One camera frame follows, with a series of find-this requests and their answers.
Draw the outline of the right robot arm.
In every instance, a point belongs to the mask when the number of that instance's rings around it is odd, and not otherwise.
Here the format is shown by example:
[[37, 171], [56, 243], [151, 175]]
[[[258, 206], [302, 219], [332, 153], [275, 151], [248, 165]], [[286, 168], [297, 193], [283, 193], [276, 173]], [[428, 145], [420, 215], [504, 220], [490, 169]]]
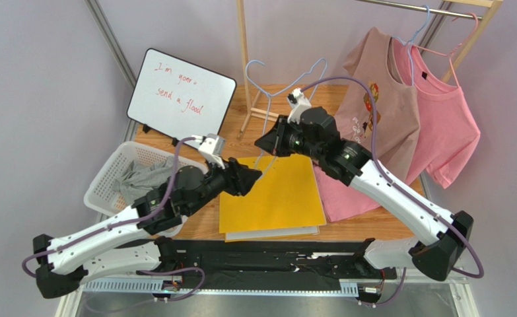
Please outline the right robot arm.
[[279, 116], [254, 144], [277, 157], [312, 159], [330, 178], [369, 196], [411, 230], [412, 238], [366, 241], [361, 256], [374, 269], [416, 268], [435, 281], [445, 281], [451, 271], [484, 276], [469, 243], [473, 217], [465, 211], [453, 214], [404, 184], [362, 145], [341, 138], [323, 108], [305, 110], [297, 121]]

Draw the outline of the light blue wire hanger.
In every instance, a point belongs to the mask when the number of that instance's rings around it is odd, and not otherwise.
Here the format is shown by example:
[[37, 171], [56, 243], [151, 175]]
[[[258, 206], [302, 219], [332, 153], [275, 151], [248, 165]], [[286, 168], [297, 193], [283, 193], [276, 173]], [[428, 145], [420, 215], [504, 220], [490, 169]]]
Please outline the light blue wire hanger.
[[[305, 73], [302, 73], [299, 77], [297, 77], [290, 85], [286, 86], [285, 88], [271, 94], [270, 92], [267, 92], [264, 88], [262, 88], [261, 86], [259, 86], [257, 83], [255, 83], [249, 76], [249, 67], [250, 65], [252, 64], [259, 64], [261, 66], [264, 66], [265, 63], [260, 61], [260, 60], [257, 60], [257, 59], [253, 59], [253, 60], [249, 60], [246, 62], [246, 65], [244, 67], [244, 84], [245, 84], [245, 93], [246, 93], [246, 108], [247, 108], [247, 114], [246, 114], [246, 117], [243, 121], [243, 124], [242, 124], [242, 127], [240, 128], [240, 131], [238, 132], [238, 136], [237, 138], [238, 139], [241, 139], [244, 135], [244, 133], [246, 132], [247, 130], [247, 127], [248, 127], [248, 124], [250, 122], [250, 120], [252, 118], [259, 118], [259, 119], [263, 119], [263, 127], [262, 127], [262, 135], [265, 135], [265, 132], [266, 132], [266, 127], [267, 127], [267, 124], [269, 122], [275, 122], [275, 120], [277, 119], [278, 117], [278, 114], [275, 113], [275, 112], [272, 112], [271, 111], [271, 105], [272, 105], [272, 100], [274, 97], [276, 96], [279, 96], [281, 95], [282, 93], [284, 92], [287, 92], [289, 91], [291, 88], [293, 88], [303, 77], [306, 77], [308, 75], [311, 75], [313, 73], [313, 70], [315, 69], [315, 67], [319, 64], [319, 63], [324, 63], [324, 68], [320, 74], [320, 77], [319, 79], [323, 79], [324, 75], [325, 75], [325, 72], [327, 70], [327, 67], [328, 67], [328, 63], [326, 61], [325, 58], [319, 58], [319, 60], [317, 60], [312, 66], [311, 68], [309, 69], [309, 71], [305, 72]], [[250, 88], [249, 88], [249, 85], [248, 84], [252, 84], [255, 88], [257, 88], [257, 93], [256, 95], [251, 98], [250, 97]], [[265, 110], [262, 110], [262, 109], [259, 109], [257, 107], [258, 105], [258, 102], [261, 98], [261, 96], [264, 95], [267, 99], [267, 106], [266, 106], [266, 109]]]

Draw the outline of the grey t shirt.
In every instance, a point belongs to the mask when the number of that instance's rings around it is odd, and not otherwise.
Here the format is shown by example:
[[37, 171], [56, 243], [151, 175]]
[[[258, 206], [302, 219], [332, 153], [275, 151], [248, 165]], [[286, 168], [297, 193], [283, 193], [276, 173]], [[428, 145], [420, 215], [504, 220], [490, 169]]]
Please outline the grey t shirt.
[[145, 166], [134, 160], [125, 166], [118, 174], [111, 189], [121, 194], [126, 205], [131, 205], [136, 199], [145, 196], [152, 190], [158, 189], [172, 174], [174, 157]]

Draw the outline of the dusty pink printed t shirt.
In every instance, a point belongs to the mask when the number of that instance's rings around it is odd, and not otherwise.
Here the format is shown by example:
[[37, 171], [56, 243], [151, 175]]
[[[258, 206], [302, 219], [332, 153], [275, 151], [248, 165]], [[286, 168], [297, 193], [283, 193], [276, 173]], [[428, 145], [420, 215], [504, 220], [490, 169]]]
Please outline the dusty pink printed t shirt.
[[341, 137], [370, 149], [374, 135], [378, 160], [397, 178], [407, 181], [420, 119], [415, 87], [399, 76], [392, 37], [371, 28], [348, 53], [343, 68], [370, 92], [355, 82], [348, 86], [334, 115]]

